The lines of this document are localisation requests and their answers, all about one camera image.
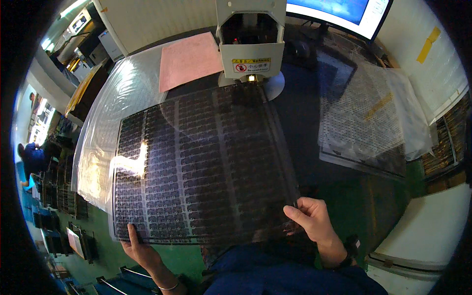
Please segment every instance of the computer mouse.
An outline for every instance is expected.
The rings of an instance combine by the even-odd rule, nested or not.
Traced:
[[[288,54],[307,59],[310,57],[310,47],[307,43],[300,41],[300,40],[290,40],[286,43],[287,52]]]

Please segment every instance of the computer monitor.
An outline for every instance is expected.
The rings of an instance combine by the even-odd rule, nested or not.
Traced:
[[[287,0],[287,15],[330,26],[372,42],[393,0]]]

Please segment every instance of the plastic sheet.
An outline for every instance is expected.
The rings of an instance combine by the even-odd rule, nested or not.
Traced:
[[[337,68],[336,76],[342,82],[334,82],[320,98],[320,159],[385,177],[404,178],[405,141],[393,94],[383,75],[386,69],[357,53],[356,44],[326,39],[325,46],[335,49],[350,63],[318,56]],[[343,65],[351,63],[355,64],[354,73],[352,66]]]
[[[384,75],[393,93],[396,113],[403,131],[405,158],[407,161],[413,161],[431,151],[431,127],[408,77],[399,69],[385,69]]]
[[[298,230],[300,197],[277,113],[256,85],[185,94],[121,122],[112,237],[133,223],[155,244],[244,244]]]
[[[111,213],[113,173],[120,121],[164,101],[159,93],[162,48],[169,42],[119,61],[95,99],[74,156],[77,192],[90,204]]]
[[[333,83],[320,100],[320,158],[403,178],[404,160],[420,157],[433,145],[431,128],[411,83],[401,70],[378,67],[358,53],[357,45],[339,36],[334,39],[337,41],[327,40],[325,45],[356,67],[351,79],[346,80],[352,66],[318,54],[319,60],[337,68],[336,76],[345,83]],[[336,89],[344,92],[339,95]]]

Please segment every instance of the right hand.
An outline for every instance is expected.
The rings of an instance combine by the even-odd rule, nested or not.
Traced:
[[[285,206],[284,213],[305,229],[310,240],[324,244],[337,237],[323,200],[302,197],[297,200],[297,205],[299,209]]]

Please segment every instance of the warning label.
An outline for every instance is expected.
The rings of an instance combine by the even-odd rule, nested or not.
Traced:
[[[270,70],[270,58],[266,59],[233,59],[235,73],[257,73]]]

